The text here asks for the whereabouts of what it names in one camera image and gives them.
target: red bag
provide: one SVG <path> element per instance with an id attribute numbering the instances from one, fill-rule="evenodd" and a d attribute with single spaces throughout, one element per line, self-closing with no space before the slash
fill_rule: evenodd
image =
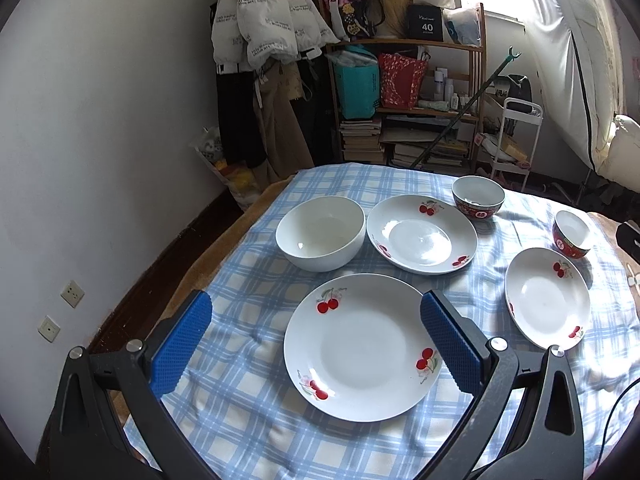
<path id="1" fill-rule="evenodd" d="M 380 54 L 380 99 L 387 108 L 409 110 L 418 101 L 427 62 L 402 56 Z"/>

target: white wall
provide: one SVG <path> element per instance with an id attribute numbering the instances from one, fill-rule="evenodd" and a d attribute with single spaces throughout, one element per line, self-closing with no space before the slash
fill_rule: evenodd
<path id="1" fill-rule="evenodd" d="M 513 46 L 514 52 L 522 55 L 507 65 L 503 75 L 521 74 L 529 78 L 533 102 L 543 105 L 540 90 L 540 79 L 536 69 L 536 62 L 525 35 L 524 26 L 516 21 L 504 20 L 493 16 L 486 17 L 487 64 L 486 72 L 489 77 L 503 62 Z M 430 68 L 435 66 L 448 67 L 456 72 L 468 72 L 468 55 L 465 51 L 453 51 L 443 48 L 430 50 Z M 466 82 L 456 83 L 456 91 L 467 92 Z M 517 142 L 527 152 L 535 136 L 535 126 L 517 123 L 514 131 Z M 556 131 L 556 126 L 550 119 L 544 119 L 540 128 L 540 138 L 533 160 L 532 170 L 554 178 L 569 182 L 581 182 L 587 174 L 588 168 L 562 140 Z"/>
<path id="2" fill-rule="evenodd" d="M 186 146 L 216 122 L 211 1 L 21 0 L 0 32 L 0 413 L 31 457 L 68 350 L 221 191 Z"/>

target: white cart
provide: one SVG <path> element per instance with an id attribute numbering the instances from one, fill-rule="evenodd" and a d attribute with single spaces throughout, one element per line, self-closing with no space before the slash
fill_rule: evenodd
<path id="1" fill-rule="evenodd" d="M 523 112 L 517 112 L 516 110 L 508 110 L 507 105 L 509 103 L 520 103 L 531 107 L 531 113 L 525 114 Z M 536 138 L 533 141 L 533 148 L 529 154 L 529 169 L 524 170 L 512 162 L 498 162 L 498 155 L 500 154 L 500 147 L 502 146 L 502 132 L 504 130 L 504 120 L 513 119 L 515 121 L 522 121 L 523 123 L 535 124 L 538 129 L 536 130 Z M 491 179 L 494 178 L 496 171 L 506 171 L 507 173 L 517 173 L 524 175 L 524 182 L 522 183 L 521 191 L 524 192 L 524 188 L 527 185 L 527 179 L 529 178 L 530 165 L 533 164 L 533 155 L 536 153 L 536 146 L 538 144 L 538 136 L 540 135 L 540 125 L 542 124 L 542 107 L 530 103 L 529 101 L 523 101 L 522 99 L 514 99 L 507 97 L 504 100 L 504 107 L 502 108 L 502 120 L 500 121 L 500 133 L 498 134 L 498 150 L 491 161 Z"/>

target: tablecloth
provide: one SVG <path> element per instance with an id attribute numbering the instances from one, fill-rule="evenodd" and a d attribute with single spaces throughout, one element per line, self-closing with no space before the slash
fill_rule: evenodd
<path id="1" fill-rule="evenodd" d="M 280 253 L 275 231 L 295 205 L 336 194 L 368 213 L 381 200 L 424 194 L 453 204 L 453 178 L 383 166 L 340 164 L 302 171 L 251 227 L 207 288 L 211 324 L 174 392 L 162 402 L 194 448 L 222 479 L 411 479 L 441 446 L 468 406 L 446 366 L 417 406 L 390 420 L 357 424 L 316 410 L 290 382 L 282 341 L 298 303 L 313 289 L 349 272 L 377 272 L 421 291 L 438 288 L 482 329 L 517 349 L 536 349 L 511 320 L 504 300 L 504 275 L 523 249 L 552 247 L 554 214 L 565 206 L 506 192 L 500 212 L 475 221 L 478 252 L 458 272 L 427 277 L 388 263 L 366 239 L 341 269 L 312 273 Z M 585 466 L 600 450 L 607 414 L 617 396 L 640 375 L 640 324 L 613 248 L 592 223 L 595 245 L 578 261 L 590 291 L 591 322 L 583 340 L 567 352 L 584 425 Z M 479 465 L 498 453 L 521 393 L 512 394 Z M 638 404 L 638 388 L 619 404 L 607 445 L 622 435 Z M 151 463 L 131 419 L 130 442 Z"/>

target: plate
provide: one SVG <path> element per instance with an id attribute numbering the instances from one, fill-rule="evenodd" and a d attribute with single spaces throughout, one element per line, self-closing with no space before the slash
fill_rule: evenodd
<path id="1" fill-rule="evenodd" d="M 350 274 L 298 305 L 284 361 L 319 410 L 352 422 L 404 413 L 427 394 L 442 359 L 420 320 L 422 294 L 381 274 Z"/>
<path id="2" fill-rule="evenodd" d="M 468 265 L 478 236 L 455 207 L 429 196 L 401 195 L 377 204 L 369 240 L 387 260 L 416 274 L 445 274 Z"/>
<path id="3" fill-rule="evenodd" d="M 565 256 L 542 247 L 518 253 L 504 282 L 507 308 L 533 344 L 567 350 L 584 336 L 591 313 L 586 283 Z"/>

